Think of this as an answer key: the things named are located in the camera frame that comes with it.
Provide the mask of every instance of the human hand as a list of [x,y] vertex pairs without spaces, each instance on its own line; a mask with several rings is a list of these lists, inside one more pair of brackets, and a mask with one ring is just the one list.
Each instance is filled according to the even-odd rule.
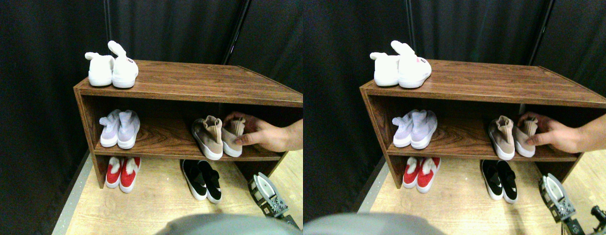
[[569,152],[577,153],[579,151],[579,143],[582,140],[581,133],[577,128],[567,127],[564,124],[547,116],[541,116],[533,112],[527,112],[518,119],[516,124],[521,125],[522,121],[528,118],[535,117],[538,119],[538,131],[540,134],[535,134],[527,139],[529,145],[545,145],[551,144],[553,147]]
[[246,119],[244,132],[235,139],[238,145],[258,144],[267,150],[273,152],[285,152],[289,150],[288,142],[290,141],[289,133],[285,128],[275,127],[265,122],[262,119],[243,114],[241,112],[233,112],[225,117],[223,125],[229,124],[229,120],[234,118]]

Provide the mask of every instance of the shoe rack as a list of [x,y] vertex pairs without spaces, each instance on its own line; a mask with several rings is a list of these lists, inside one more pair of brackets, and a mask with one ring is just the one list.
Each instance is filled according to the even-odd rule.
[[[132,88],[93,87],[88,78],[74,86],[88,147],[100,188],[110,156],[207,160],[189,131],[192,121],[208,115],[223,119],[232,111],[285,127],[303,118],[303,95],[243,67],[136,60],[140,73]],[[114,109],[137,112],[140,131],[135,146],[122,149],[99,143],[99,118]],[[270,175],[287,152],[245,146],[240,157],[223,154],[252,179]]]
[[[443,170],[462,170],[444,165],[445,158],[499,159],[486,132],[499,116],[516,124],[520,112],[531,111],[580,127],[606,113],[605,97],[543,67],[429,62],[433,71],[420,88],[379,87],[374,81],[359,88],[397,188],[410,156],[440,157]],[[392,118],[412,109],[432,110],[438,117],[438,128],[422,150],[392,144],[398,128]],[[534,162],[542,174],[564,182],[582,156],[543,145],[533,157],[516,153],[511,161]]]

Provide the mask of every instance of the wooden shelf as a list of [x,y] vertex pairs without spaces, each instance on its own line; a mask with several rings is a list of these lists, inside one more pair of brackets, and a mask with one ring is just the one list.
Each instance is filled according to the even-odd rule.
[[75,89],[82,95],[93,96],[303,107],[301,93],[243,67],[135,62],[140,73],[132,88],[93,87],[85,79]]
[[[388,155],[415,157],[457,157],[462,159],[499,160],[492,148],[491,141],[481,119],[444,118],[438,120],[438,128],[425,149],[414,149],[411,146],[397,148],[394,144],[388,147]],[[553,150],[546,145],[537,146],[533,157],[523,157],[515,153],[511,161],[532,162],[574,162],[577,155]]]
[[361,88],[368,95],[606,108],[606,98],[543,67],[429,60],[422,87]]
[[[94,148],[94,154],[207,160],[184,121],[174,118],[140,119],[140,131],[133,148],[122,149],[118,145],[106,148],[99,142]],[[278,161],[280,158],[281,155],[276,152],[245,146],[240,157],[223,154],[219,161]]]

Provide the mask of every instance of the light wood floor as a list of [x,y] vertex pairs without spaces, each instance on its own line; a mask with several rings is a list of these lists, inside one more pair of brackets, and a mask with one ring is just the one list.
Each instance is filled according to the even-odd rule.
[[[558,235],[556,224],[538,192],[540,172],[534,163],[511,162],[519,192],[516,204],[492,200],[478,160],[442,159],[431,190],[396,189],[390,175],[371,212],[417,215],[447,234]],[[575,206],[573,217],[592,232],[599,222],[592,206],[606,211],[606,150],[587,152],[563,184]]]
[[[242,213],[263,217],[238,168],[211,162],[220,173],[220,204],[197,201],[189,192],[179,160],[142,158],[135,188],[100,189],[92,170],[70,221],[67,234],[153,234],[169,221],[195,213]],[[303,227],[303,151],[290,152],[270,177],[299,227]]]

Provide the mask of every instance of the red shoe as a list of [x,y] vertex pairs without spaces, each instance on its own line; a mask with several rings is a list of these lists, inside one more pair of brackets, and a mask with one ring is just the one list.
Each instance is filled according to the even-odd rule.
[[105,185],[108,186],[108,188],[118,187],[123,161],[124,159],[120,160],[117,157],[109,158],[108,174],[105,175]]
[[403,174],[403,186],[405,188],[414,188],[417,185],[417,178],[421,171],[421,163],[415,157],[408,158],[408,165]]
[[133,190],[133,185],[136,183],[136,175],[140,171],[140,158],[131,157],[124,162],[122,173],[120,174],[120,190],[125,193],[130,193]]
[[438,167],[440,166],[440,159],[438,158],[438,165],[436,166],[436,161],[431,159],[431,157],[427,157],[423,161],[421,161],[421,170],[419,171],[419,179],[417,189],[422,194],[429,192],[431,189],[431,184],[433,183],[433,178],[436,177],[436,173],[438,172]]

